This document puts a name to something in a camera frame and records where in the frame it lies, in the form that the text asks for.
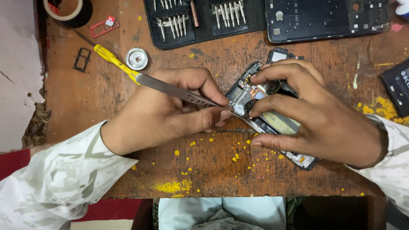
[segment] yellow handle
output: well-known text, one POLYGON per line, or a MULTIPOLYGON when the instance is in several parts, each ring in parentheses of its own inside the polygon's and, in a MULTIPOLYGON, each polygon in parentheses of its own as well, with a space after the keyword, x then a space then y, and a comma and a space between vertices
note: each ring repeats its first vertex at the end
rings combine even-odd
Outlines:
POLYGON ((125 73, 128 74, 129 78, 132 79, 136 84, 140 85, 139 83, 136 82, 135 77, 139 73, 136 72, 135 70, 131 70, 128 68, 126 65, 124 65, 122 62, 120 62, 117 57, 111 51, 107 50, 106 48, 102 47, 102 45, 96 45, 94 47, 95 52, 99 54, 103 59, 114 63, 116 66, 118 66, 121 70, 123 70, 125 73))

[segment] sim card tray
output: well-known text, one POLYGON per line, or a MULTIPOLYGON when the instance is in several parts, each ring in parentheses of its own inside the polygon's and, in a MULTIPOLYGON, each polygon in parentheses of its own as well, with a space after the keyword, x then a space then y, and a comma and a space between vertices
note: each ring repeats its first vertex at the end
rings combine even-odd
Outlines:
POLYGON ((81 72, 85 72, 85 68, 87 67, 87 63, 88 63, 88 60, 90 59, 90 55, 91 55, 91 50, 89 50, 89 49, 87 49, 87 48, 82 48, 82 47, 81 47, 81 48, 79 49, 77 58, 75 59, 74 67, 72 67, 72 68, 75 69, 75 70, 81 71, 81 72), (88 55, 87 55, 87 56, 81 55, 82 50, 88 51, 88 55), (83 58, 85 59, 85 60, 84 60, 84 68, 82 68, 82 69, 77 66, 78 60, 79 60, 80 57, 83 57, 83 58))

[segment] white camouflage shirt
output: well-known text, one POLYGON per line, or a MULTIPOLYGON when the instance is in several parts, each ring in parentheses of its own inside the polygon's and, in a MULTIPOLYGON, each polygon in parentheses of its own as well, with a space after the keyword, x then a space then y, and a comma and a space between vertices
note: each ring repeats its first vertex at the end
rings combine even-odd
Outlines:
MULTIPOLYGON (((409 216, 409 128, 376 115, 367 117, 388 132, 389 153, 372 168, 351 170, 378 184, 409 216)), ((71 220, 83 217, 88 204, 100 200, 138 162, 106 148, 99 132, 104 123, 35 154, 27 167, 0 182, 0 229, 69 230, 71 220)), ((192 229, 212 225, 210 221, 192 229)))

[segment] human hand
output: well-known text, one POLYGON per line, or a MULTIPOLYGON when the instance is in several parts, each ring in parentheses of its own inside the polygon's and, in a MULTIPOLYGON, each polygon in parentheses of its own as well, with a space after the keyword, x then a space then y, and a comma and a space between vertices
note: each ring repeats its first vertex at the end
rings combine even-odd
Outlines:
POLYGON ((386 155, 387 133, 331 94, 312 63, 288 59, 263 65, 250 80, 255 85, 287 80, 299 95, 298 99, 282 94, 265 97, 255 103, 250 117, 274 110, 301 123, 294 135, 262 133, 253 138, 252 145, 295 151, 359 168, 372 167, 386 155))
MULTIPOLYGON (((151 77, 191 91, 226 106, 223 95, 207 69, 159 69, 151 77)), ((155 147, 184 135, 225 125, 231 112, 223 107, 198 108, 146 86, 138 86, 124 108, 101 127, 109 150, 125 155, 155 147)))

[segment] wooden table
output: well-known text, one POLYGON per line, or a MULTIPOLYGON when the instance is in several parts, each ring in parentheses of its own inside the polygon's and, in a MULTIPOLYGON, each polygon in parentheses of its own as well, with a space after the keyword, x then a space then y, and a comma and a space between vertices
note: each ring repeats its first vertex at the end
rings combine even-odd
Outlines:
MULTIPOLYGON (((268 42, 267 32, 259 31, 163 51, 152 44, 142 1, 99 0, 93 1, 93 7, 91 20, 78 30, 91 38, 89 26, 105 20, 107 15, 115 16, 120 27, 93 41, 108 48, 119 60, 124 62, 128 50, 139 47, 149 56, 143 73, 154 68, 208 68, 223 92, 251 62, 264 63, 274 47, 268 42)), ((399 32, 389 29, 374 36, 280 47, 314 62, 329 90, 347 104, 360 111, 369 106, 365 111, 372 109, 385 116, 381 110, 376 111, 388 107, 387 103, 376 102, 377 97, 388 99, 379 75, 407 59, 409 53, 408 23, 399 19, 394 9, 391 6, 391 23, 406 25, 399 32)), ((52 110, 52 115, 47 143, 57 143, 112 118, 137 85, 94 52, 86 73, 72 69, 79 48, 91 47, 53 20, 49 19, 48 25, 49 75, 45 89, 47 109, 52 110)), ((312 171, 302 171, 289 159, 280 159, 279 153, 250 147, 246 140, 253 136, 249 126, 231 118, 214 134, 197 133, 142 151, 136 168, 127 171, 105 198, 360 196, 361 192, 383 195, 374 183, 339 163, 323 160, 312 171), (232 160, 235 154, 239 155, 237 162, 232 160)))

